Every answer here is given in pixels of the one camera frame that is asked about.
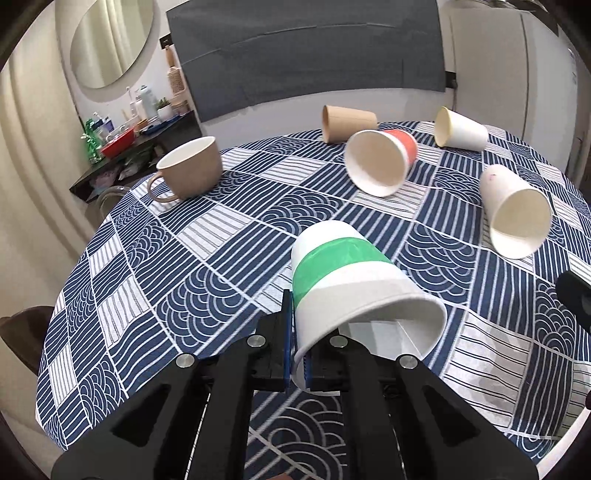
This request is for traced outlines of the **person's left hand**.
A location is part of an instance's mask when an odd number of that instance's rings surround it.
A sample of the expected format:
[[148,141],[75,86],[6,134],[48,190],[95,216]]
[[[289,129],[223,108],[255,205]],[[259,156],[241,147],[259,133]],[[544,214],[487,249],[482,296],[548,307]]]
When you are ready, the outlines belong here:
[[274,476],[273,478],[270,478],[269,480],[293,480],[290,475],[287,474],[280,474],[277,476]]

